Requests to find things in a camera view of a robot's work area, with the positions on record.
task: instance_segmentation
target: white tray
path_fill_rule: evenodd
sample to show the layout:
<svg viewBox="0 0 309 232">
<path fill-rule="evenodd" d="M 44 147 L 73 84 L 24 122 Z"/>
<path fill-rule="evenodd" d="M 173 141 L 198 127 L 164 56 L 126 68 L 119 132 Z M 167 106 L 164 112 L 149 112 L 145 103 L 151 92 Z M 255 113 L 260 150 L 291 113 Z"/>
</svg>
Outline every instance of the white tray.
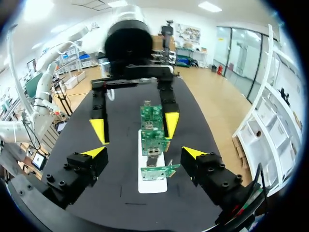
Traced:
<svg viewBox="0 0 309 232">
<path fill-rule="evenodd" d="M 160 193 L 160 192 L 166 192 L 168 190 L 168 183 L 166 178 L 162 180 L 143 180 L 141 176 L 141 170 L 140 168 L 147 167 L 147 156 L 142 155 L 141 150 L 141 130 L 139 130 L 139 164 L 138 164 L 138 180 L 139 180 L 139 193 Z M 165 166 L 164 162 L 164 154 L 159 156 L 157 160 L 157 166 L 163 167 Z"/>
</svg>

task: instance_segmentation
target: white storage bin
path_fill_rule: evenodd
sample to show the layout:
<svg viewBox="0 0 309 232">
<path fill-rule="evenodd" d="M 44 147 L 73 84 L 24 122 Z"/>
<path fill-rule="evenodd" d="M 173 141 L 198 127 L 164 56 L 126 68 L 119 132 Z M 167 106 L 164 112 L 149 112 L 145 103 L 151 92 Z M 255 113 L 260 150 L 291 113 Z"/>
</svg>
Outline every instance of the white storage bin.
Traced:
<svg viewBox="0 0 309 232">
<path fill-rule="evenodd" d="M 257 115 L 260 117 L 263 124 L 268 126 L 277 114 L 266 102 L 265 98 L 262 98 L 260 108 L 257 110 Z"/>
<path fill-rule="evenodd" d="M 65 86 L 67 87 L 67 89 L 72 89 L 74 88 L 77 84 L 78 84 L 78 81 L 77 81 L 77 77 L 74 76 L 74 77 L 71 77 L 69 80 L 67 80 L 65 83 Z"/>
<path fill-rule="evenodd" d="M 248 123 L 244 126 L 243 130 L 241 131 L 241 136 L 244 142 L 248 145 L 257 140 L 257 137 L 255 136 L 254 132 L 252 131 Z"/>
<path fill-rule="evenodd" d="M 289 137 L 283 123 L 278 117 L 274 126 L 270 129 L 269 134 L 276 148 L 278 148 Z"/>
<path fill-rule="evenodd" d="M 282 174 L 287 176 L 289 171 L 295 165 L 295 154 L 294 154 L 294 150 L 292 148 L 291 143 L 289 143 L 289 145 L 279 155 L 279 159 L 280 159 L 280 163 L 281 163 Z"/>
<path fill-rule="evenodd" d="M 85 74 L 85 72 L 77 72 L 76 77 L 77 77 L 77 81 L 81 82 L 82 80 L 85 79 L 86 74 Z"/>
</svg>

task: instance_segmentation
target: white wall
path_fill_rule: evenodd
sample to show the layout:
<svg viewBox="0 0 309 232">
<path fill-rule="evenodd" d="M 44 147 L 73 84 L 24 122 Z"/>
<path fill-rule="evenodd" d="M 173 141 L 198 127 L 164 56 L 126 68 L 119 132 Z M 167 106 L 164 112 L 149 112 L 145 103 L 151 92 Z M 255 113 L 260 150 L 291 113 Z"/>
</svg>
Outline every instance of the white wall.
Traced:
<svg viewBox="0 0 309 232">
<path fill-rule="evenodd" d="M 22 78 L 28 74 L 27 63 L 33 59 L 37 59 L 36 53 L 31 53 L 27 57 L 23 58 L 16 64 L 16 72 L 19 79 L 21 79 L 22 86 L 25 84 Z M 16 99 L 18 97 L 16 89 L 15 89 L 15 82 L 11 75 L 11 71 L 7 68 L 0 74 L 0 97 L 3 94 L 9 93 L 10 97 Z"/>
<path fill-rule="evenodd" d="M 276 89 L 281 88 L 284 88 L 285 94 L 289 94 L 290 108 L 292 111 L 295 111 L 299 120 L 304 124 L 306 109 L 303 83 L 283 64 L 279 67 L 278 79 L 276 81 Z"/>
<path fill-rule="evenodd" d="M 205 47 L 208 50 L 207 60 L 208 64 L 212 64 L 214 57 L 214 50 L 216 48 L 216 34 L 217 28 L 216 23 L 213 20 L 209 20 L 205 17 L 198 16 L 195 14 L 190 14 L 186 12 L 180 12 L 170 9 L 159 9 L 159 8 L 143 8 L 142 9 L 146 23 L 149 27 L 150 33 L 152 35 L 157 35 L 161 32 L 161 27 L 166 25 L 166 20 L 174 20 L 174 26 L 176 23 L 186 24 L 201 29 L 201 39 L 200 47 Z M 108 31 L 112 21 L 112 12 L 99 14 L 92 18 L 89 18 L 78 25 L 62 32 L 57 37 L 52 39 L 47 46 L 56 45 L 70 33 L 70 30 L 74 30 L 81 25 L 90 25 L 92 22 L 97 22 L 100 26 L 100 31 L 102 31 L 102 36 Z"/>
</svg>

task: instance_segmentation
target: black work surface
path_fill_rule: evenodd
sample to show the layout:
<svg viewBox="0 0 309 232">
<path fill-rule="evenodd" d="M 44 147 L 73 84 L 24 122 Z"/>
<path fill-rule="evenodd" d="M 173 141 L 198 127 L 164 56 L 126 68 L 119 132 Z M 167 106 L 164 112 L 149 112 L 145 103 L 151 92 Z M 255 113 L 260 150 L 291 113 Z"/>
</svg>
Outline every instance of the black work surface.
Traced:
<svg viewBox="0 0 309 232">
<path fill-rule="evenodd" d="M 180 118 L 165 153 L 165 164 L 180 163 L 181 147 L 216 152 L 211 130 L 182 79 L 173 84 Z M 158 194 L 138 192 L 138 130 L 140 107 L 144 100 L 160 104 L 156 83 L 115 90 L 115 100 L 107 100 L 110 144 L 109 163 L 92 188 L 67 208 L 71 213 L 94 223 L 123 229 L 200 232 L 214 225 L 221 209 L 215 206 L 200 186 L 193 185 L 183 167 L 168 178 L 168 190 Z M 44 169 L 43 181 L 66 163 L 66 156 L 101 147 L 89 119 L 91 92 L 81 102 L 61 132 Z"/>
</svg>

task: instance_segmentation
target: poster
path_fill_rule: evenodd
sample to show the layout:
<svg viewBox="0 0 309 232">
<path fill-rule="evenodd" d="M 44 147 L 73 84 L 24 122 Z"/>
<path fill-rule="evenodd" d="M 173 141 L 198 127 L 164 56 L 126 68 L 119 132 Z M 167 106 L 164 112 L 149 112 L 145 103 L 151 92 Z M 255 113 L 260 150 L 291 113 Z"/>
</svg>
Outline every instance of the poster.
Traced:
<svg viewBox="0 0 309 232">
<path fill-rule="evenodd" d="M 175 40 L 184 44 L 191 43 L 199 45 L 201 38 L 201 30 L 184 24 L 176 24 Z"/>
</svg>

